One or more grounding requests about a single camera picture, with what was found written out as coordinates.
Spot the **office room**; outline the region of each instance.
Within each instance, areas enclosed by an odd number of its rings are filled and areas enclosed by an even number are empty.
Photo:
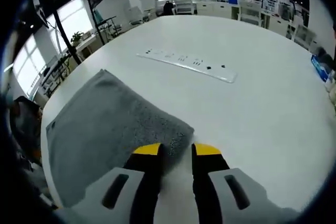
[[[335,10],[330,0],[20,0],[1,97],[2,149],[24,185],[15,193],[35,202],[24,218],[317,218],[334,193]]]

